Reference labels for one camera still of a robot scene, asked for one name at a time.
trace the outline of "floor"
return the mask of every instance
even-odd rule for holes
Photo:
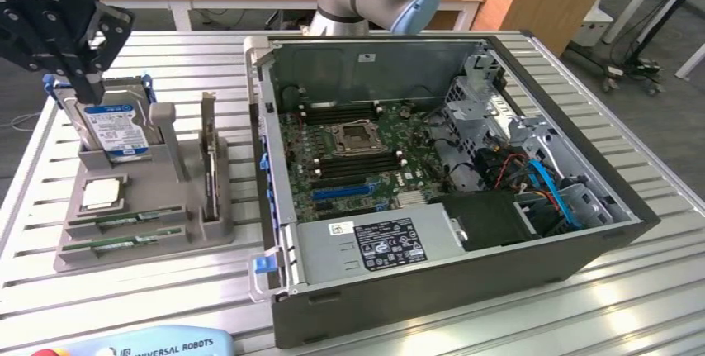
[[[651,11],[663,0],[647,0],[635,16],[635,21]],[[613,16],[627,6],[629,0],[603,0],[601,7]],[[137,10],[137,31],[172,31],[175,24],[164,11]],[[195,30],[261,30],[272,12],[267,11],[200,11],[192,14]],[[705,145],[699,134],[705,134],[705,71],[696,69],[691,80],[673,76],[697,47],[705,42],[705,19],[681,9],[667,23],[665,28],[645,50],[644,57],[655,59],[664,68],[663,85],[667,92],[652,97],[647,94],[645,83],[624,79],[621,89],[603,93],[603,72],[581,56],[567,52],[563,60],[587,86],[596,92],[608,107],[627,126],[671,166],[696,193],[705,197]],[[595,57],[609,60],[621,58],[628,35],[616,45],[599,44]],[[0,138],[6,143],[4,157],[0,159],[0,200],[4,199],[16,166],[26,149],[30,132],[12,130],[10,121],[16,116],[40,111],[46,97],[42,91],[42,76],[28,74],[0,59]],[[23,123],[31,128],[35,119]]]

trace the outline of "metal slotted table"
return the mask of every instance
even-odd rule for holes
[[[79,140],[48,102],[0,211],[0,353],[27,354],[161,324],[228,330],[239,354],[705,352],[703,201],[537,40],[516,32],[497,37],[663,217],[629,246],[601,256],[565,282],[297,349],[276,349],[271,307],[251,301],[245,276],[245,260],[261,250],[263,236],[244,34],[135,33],[107,75],[149,71],[157,100],[176,103],[180,138],[196,137],[201,93],[217,94],[237,238],[229,245],[130,267],[56,273],[54,250],[79,167]],[[512,80],[508,91],[524,96]],[[527,112],[536,110],[527,97],[517,104]]]

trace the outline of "blue latch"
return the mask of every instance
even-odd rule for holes
[[[276,256],[265,255],[255,259],[255,273],[269,273],[276,271]]]
[[[263,158],[260,159],[260,170],[267,170],[269,168],[269,160],[267,153],[264,153]]]

